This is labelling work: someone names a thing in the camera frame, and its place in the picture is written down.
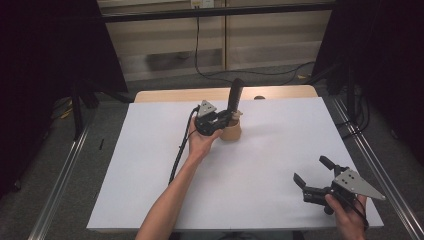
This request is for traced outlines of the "person's right hand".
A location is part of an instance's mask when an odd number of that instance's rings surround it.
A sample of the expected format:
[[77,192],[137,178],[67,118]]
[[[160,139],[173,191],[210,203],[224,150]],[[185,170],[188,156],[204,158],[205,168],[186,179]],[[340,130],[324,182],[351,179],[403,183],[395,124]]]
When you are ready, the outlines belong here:
[[357,213],[345,210],[330,194],[325,196],[325,200],[334,211],[336,226],[342,240],[366,240],[365,225]]

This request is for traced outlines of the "white table cover sheet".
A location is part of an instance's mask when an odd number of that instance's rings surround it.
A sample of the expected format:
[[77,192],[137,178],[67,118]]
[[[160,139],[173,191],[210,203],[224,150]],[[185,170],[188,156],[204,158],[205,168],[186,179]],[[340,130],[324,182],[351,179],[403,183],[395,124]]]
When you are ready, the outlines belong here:
[[[136,230],[182,160],[192,102],[130,105],[88,229]],[[319,97],[243,100],[241,137],[218,140],[200,164],[184,200],[179,231],[332,228],[323,207],[306,203],[293,176],[325,187],[334,178],[319,159],[354,165]]]

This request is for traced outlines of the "wooden table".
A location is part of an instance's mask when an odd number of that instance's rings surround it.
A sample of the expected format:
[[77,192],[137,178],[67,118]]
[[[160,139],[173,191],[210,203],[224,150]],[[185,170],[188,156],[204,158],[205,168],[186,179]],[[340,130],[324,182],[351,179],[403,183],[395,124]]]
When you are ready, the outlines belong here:
[[[134,102],[146,103],[227,100],[229,92],[229,88],[140,91],[136,94]],[[318,96],[315,88],[309,85],[260,86],[244,87],[241,99],[253,100],[254,97],[258,95],[264,96],[266,99],[310,98]]]

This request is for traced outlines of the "metal floor rail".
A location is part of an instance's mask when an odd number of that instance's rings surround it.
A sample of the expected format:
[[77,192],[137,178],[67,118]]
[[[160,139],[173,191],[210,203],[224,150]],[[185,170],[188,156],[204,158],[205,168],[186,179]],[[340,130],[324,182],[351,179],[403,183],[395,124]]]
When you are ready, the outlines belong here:
[[72,175],[73,168],[79,158],[81,150],[86,141],[90,125],[87,124],[79,137],[73,142],[71,149],[67,155],[61,172],[53,186],[49,197],[39,214],[36,223],[28,237],[28,240],[45,240],[56,211],[59,208],[61,199],[64,195],[68,181]]
[[386,196],[374,202],[384,226],[367,238],[424,240],[424,167],[373,106],[363,106],[357,124],[342,97],[330,98],[328,108],[357,171]]

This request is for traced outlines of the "white wall socket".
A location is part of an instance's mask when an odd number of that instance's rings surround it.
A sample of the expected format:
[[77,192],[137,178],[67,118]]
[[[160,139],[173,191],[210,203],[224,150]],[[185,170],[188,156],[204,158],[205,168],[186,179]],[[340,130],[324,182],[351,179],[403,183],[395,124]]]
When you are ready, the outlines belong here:
[[191,7],[197,8],[213,8],[215,6],[214,0],[190,0]]

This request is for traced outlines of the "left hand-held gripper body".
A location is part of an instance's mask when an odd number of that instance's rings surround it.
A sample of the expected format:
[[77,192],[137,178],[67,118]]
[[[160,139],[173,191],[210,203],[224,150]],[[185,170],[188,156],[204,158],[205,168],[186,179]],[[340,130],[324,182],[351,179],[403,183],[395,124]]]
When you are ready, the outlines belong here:
[[222,129],[222,113],[210,102],[203,100],[195,117],[196,130],[204,136],[211,136],[217,129]]

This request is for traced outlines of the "person's left hand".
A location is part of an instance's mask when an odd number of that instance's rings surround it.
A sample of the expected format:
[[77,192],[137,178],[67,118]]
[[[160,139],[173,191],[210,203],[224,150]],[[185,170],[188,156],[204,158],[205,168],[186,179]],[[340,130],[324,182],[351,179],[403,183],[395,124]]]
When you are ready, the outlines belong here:
[[221,129],[216,130],[211,136],[204,136],[192,130],[189,134],[189,155],[190,163],[199,164],[209,153],[214,141],[222,135]]

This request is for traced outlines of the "black metal stand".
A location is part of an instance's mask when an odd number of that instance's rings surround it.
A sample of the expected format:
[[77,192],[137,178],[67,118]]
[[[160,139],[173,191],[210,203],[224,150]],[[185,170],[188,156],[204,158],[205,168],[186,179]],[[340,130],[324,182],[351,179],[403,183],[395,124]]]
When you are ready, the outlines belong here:
[[75,125],[74,139],[77,140],[84,130],[81,102],[83,102],[88,109],[95,109],[99,105],[99,100],[95,96],[94,84],[90,81],[74,82],[71,87],[71,100]]
[[346,88],[347,112],[350,117],[353,117],[356,112],[355,80],[353,70],[349,64],[334,65],[327,78],[327,91],[330,95],[339,94],[343,87]]

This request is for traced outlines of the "tan paper storage pot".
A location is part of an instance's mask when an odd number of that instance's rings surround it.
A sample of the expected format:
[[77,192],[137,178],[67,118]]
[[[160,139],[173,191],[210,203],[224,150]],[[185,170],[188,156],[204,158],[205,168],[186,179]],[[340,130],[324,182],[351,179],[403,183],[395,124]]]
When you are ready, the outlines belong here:
[[239,120],[231,120],[229,125],[223,129],[220,138],[223,141],[238,141],[241,137],[241,125]]

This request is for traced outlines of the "black curtain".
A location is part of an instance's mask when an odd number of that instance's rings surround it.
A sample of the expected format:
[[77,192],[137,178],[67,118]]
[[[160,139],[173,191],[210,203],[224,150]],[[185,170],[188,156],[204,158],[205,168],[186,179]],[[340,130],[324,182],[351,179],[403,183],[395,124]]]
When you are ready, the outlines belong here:
[[38,151],[56,100],[127,85],[98,0],[0,0],[0,198]]
[[334,0],[313,68],[350,72],[424,166],[424,0]]

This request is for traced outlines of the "long beige desk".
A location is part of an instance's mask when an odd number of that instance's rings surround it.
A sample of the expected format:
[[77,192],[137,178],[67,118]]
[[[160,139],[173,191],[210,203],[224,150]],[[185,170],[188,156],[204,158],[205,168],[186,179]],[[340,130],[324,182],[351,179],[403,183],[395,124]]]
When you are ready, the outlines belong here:
[[273,14],[332,10],[337,6],[335,1],[317,3],[296,3],[279,5],[260,5],[242,7],[220,7],[197,10],[171,10],[144,13],[104,14],[97,18],[103,23],[169,20],[199,17],[220,17],[253,14]]

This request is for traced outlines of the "dark brown comb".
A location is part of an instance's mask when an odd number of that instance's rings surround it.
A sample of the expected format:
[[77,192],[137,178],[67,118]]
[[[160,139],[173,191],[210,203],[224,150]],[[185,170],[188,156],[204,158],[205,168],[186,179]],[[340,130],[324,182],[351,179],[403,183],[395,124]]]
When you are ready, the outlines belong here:
[[238,105],[243,91],[243,87],[244,82],[239,78],[236,78],[232,82],[227,105],[227,110],[231,113],[236,112],[238,110]]

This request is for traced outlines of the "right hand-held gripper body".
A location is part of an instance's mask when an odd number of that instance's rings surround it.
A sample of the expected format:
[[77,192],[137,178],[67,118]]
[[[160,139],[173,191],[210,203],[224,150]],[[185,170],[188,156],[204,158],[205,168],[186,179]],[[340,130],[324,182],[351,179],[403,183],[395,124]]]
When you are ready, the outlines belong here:
[[339,165],[328,166],[328,169],[334,172],[334,179],[329,187],[309,187],[304,181],[301,181],[303,201],[322,205],[327,215],[332,215],[334,213],[334,210],[325,200],[327,194],[336,198],[344,209],[354,209],[354,201],[357,199],[357,195],[378,200],[386,199],[385,195],[364,180],[359,173],[353,169],[341,167]]

